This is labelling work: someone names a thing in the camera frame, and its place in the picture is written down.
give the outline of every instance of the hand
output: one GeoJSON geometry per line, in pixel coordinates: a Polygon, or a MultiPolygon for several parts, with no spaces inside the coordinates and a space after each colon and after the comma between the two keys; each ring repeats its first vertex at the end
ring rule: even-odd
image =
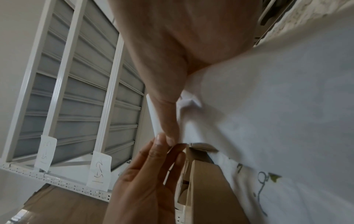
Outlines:
{"type": "Polygon", "coordinates": [[[144,146],[117,180],[103,223],[175,223],[174,194],[185,162],[185,147],[178,144],[167,154],[165,134],[144,146]]]}
{"type": "Polygon", "coordinates": [[[252,47],[261,0],[109,0],[167,143],[187,76],[252,47]]]}

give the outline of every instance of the green leaf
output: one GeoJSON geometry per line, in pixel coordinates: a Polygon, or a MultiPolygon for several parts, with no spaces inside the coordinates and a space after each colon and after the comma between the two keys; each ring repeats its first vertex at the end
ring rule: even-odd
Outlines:
{"type": "Polygon", "coordinates": [[[274,173],[269,173],[269,177],[270,177],[270,179],[271,179],[274,183],[277,182],[277,179],[278,179],[278,178],[281,178],[281,176],[276,175],[276,174],[274,174],[274,173]]]}

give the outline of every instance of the gray wall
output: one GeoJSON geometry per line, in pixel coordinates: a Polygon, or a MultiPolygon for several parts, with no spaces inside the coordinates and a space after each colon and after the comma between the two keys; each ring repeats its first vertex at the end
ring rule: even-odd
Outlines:
{"type": "Polygon", "coordinates": [[[44,0],[0,2],[0,155],[43,6],[44,0]]]}

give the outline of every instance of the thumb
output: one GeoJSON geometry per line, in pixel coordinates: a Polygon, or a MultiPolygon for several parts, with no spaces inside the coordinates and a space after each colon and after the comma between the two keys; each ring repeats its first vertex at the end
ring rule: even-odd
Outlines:
{"type": "Polygon", "coordinates": [[[157,179],[160,169],[166,160],[169,148],[165,134],[159,133],[156,136],[154,144],[149,151],[149,155],[136,178],[157,179]]]}
{"type": "Polygon", "coordinates": [[[157,116],[159,117],[162,130],[166,134],[169,146],[177,144],[180,137],[180,128],[177,123],[176,103],[161,101],[150,95],[157,116]]]}

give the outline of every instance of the white fabric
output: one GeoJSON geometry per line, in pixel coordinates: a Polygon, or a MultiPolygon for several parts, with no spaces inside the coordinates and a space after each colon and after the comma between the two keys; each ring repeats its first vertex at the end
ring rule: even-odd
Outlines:
{"type": "Polygon", "coordinates": [[[343,215],[354,203],[353,41],[350,8],[189,77],[177,103],[181,142],[222,152],[210,156],[252,223],[354,220],[343,215]],[[270,192],[258,196],[262,185],[270,192]]]}

